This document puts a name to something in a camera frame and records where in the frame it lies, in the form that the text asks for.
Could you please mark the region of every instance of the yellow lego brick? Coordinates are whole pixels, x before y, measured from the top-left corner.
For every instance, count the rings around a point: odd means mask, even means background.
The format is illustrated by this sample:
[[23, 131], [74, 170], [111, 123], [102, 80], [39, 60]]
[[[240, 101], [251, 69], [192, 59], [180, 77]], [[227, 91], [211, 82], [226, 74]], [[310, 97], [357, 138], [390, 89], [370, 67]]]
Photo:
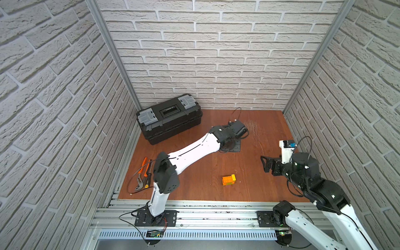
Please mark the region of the yellow lego brick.
[[224, 186], [235, 184], [235, 181], [236, 181], [236, 176], [234, 174], [231, 176], [225, 176], [222, 178], [222, 184]]

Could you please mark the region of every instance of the wooden board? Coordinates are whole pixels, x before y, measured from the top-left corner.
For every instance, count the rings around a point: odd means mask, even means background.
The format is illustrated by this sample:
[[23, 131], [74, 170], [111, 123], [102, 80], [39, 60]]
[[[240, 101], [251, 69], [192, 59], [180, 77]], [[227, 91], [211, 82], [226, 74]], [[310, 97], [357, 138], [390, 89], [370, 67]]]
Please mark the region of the wooden board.
[[[239, 112], [237, 110], [232, 114], [232, 110], [203, 110], [200, 125], [153, 146], [141, 134], [118, 198], [150, 199], [152, 188], [130, 195], [137, 186], [136, 176], [132, 178], [132, 174], [140, 168], [145, 156], [154, 160], [162, 151], [171, 153], [186, 147], [204, 136], [211, 126], [233, 121]], [[250, 135], [241, 142], [241, 151], [212, 153], [189, 166], [179, 175], [180, 186], [170, 194], [169, 200], [308, 201], [290, 194], [286, 178], [264, 173], [262, 168], [261, 155], [279, 157], [279, 140], [293, 139], [282, 112], [243, 110], [240, 121], [250, 131]], [[231, 174], [235, 174], [236, 183], [223, 186], [222, 177]]]

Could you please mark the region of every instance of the white robotic arm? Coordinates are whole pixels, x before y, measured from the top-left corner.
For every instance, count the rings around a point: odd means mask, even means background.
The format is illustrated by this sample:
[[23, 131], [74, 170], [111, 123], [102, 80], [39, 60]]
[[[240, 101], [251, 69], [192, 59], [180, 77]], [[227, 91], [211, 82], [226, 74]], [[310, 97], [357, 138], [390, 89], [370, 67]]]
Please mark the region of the white robotic arm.
[[317, 249], [329, 250], [377, 250], [377, 247], [358, 220], [353, 207], [343, 189], [335, 182], [320, 177], [318, 161], [308, 153], [294, 153], [294, 141], [280, 141], [281, 158], [262, 156], [264, 171], [272, 169], [274, 176], [283, 175], [288, 183], [298, 187], [332, 223], [343, 243], [326, 235], [306, 220], [298, 210], [287, 201], [274, 207], [276, 225], [286, 224], [295, 229]]
[[202, 138], [173, 153], [161, 152], [154, 164], [154, 189], [148, 210], [154, 224], [163, 218], [169, 194], [179, 186], [178, 175], [204, 156], [218, 151], [234, 139], [243, 139], [248, 132], [239, 120], [226, 126], [215, 126]]

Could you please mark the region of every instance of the vent grille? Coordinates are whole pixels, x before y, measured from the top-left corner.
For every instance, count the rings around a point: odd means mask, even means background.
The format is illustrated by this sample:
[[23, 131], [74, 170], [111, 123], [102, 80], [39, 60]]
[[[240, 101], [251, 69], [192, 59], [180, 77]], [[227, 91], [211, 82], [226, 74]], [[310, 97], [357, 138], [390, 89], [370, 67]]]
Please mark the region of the vent grille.
[[[147, 229], [139, 229], [144, 238]], [[141, 239], [135, 229], [102, 229], [99, 239]], [[167, 229], [163, 240], [277, 240], [274, 230], [194, 230]]]

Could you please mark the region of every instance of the black toolbox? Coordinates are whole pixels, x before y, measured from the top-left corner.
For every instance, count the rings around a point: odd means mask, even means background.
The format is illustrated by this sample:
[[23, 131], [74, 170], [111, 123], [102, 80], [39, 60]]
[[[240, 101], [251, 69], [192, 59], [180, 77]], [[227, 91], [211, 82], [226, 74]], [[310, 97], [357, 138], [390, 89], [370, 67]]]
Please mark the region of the black toolbox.
[[199, 125], [203, 112], [190, 94], [153, 105], [136, 113], [144, 137], [155, 145]]

